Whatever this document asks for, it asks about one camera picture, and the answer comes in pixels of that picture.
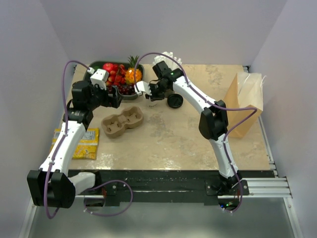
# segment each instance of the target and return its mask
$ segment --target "gray wall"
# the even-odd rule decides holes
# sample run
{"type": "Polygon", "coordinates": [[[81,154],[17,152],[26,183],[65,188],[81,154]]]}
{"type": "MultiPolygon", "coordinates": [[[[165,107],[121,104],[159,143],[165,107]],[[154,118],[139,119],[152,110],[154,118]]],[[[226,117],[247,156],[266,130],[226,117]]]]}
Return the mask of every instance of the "gray wall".
{"type": "Polygon", "coordinates": [[[315,0],[288,0],[252,64],[252,71],[267,75],[263,120],[307,238],[317,234],[316,9],[315,0]]]}
{"type": "Polygon", "coordinates": [[[286,0],[41,2],[70,59],[173,51],[184,63],[250,65],[286,0]]]}
{"type": "Polygon", "coordinates": [[[38,0],[0,7],[0,237],[19,235],[30,192],[26,176],[47,156],[61,116],[68,60],[38,0]]]}

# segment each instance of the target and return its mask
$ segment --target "black lid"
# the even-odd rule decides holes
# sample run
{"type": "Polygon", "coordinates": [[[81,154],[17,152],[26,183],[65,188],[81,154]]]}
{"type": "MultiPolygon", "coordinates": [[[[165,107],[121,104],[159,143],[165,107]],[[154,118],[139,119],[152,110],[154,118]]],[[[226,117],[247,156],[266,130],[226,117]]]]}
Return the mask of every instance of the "black lid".
{"type": "Polygon", "coordinates": [[[179,94],[171,94],[168,96],[167,98],[167,104],[171,107],[171,108],[179,108],[183,105],[183,97],[179,94]]]}

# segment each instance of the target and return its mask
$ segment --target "brown paper bag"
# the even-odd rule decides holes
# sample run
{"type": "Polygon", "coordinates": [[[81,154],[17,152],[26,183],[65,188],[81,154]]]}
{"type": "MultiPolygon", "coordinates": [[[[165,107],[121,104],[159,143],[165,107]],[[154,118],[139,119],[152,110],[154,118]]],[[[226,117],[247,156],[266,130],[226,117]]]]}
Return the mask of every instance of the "brown paper bag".
{"type": "MultiPolygon", "coordinates": [[[[231,137],[242,138],[247,134],[263,111],[262,75],[260,73],[238,72],[223,100],[227,108],[258,108],[258,111],[252,117],[236,127],[229,134],[231,137]]],[[[242,121],[251,112],[252,110],[227,111],[229,121],[228,129],[231,129],[235,124],[242,121]]]]}

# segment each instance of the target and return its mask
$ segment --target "tabletop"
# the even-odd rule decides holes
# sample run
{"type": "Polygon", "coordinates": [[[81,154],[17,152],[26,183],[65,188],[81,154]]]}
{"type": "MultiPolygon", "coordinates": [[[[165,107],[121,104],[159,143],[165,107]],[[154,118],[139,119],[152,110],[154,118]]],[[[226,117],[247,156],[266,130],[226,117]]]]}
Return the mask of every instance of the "tabletop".
{"type": "MultiPolygon", "coordinates": [[[[144,80],[156,79],[149,64],[144,80]]],[[[183,65],[188,78],[215,100],[223,99],[241,65],[183,65]]],[[[73,83],[83,79],[85,68],[78,65],[73,83]]],[[[123,101],[118,109],[99,107],[94,110],[89,128],[99,128],[100,137],[96,160],[72,160],[70,169],[98,170],[218,170],[212,146],[199,130],[200,115],[186,100],[178,109],[168,107],[166,100],[150,108],[143,96],[123,101]],[[124,108],[138,106],[144,122],[128,129],[115,139],[108,138],[101,121],[124,108]]],[[[229,138],[233,158],[240,170],[269,170],[262,131],[256,122],[242,138],[229,138]]]]}

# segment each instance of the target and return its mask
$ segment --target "red apple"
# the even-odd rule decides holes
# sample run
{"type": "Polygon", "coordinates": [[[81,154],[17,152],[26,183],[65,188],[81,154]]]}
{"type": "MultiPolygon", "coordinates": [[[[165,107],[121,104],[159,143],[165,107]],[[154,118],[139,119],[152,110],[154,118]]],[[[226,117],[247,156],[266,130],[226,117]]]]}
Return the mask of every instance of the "red apple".
{"type": "Polygon", "coordinates": [[[105,71],[110,72],[111,70],[113,70],[113,64],[112,64],[112,63],[105,63],[105,64],[103,65],[103,69],[104,69],[105,71]]]}

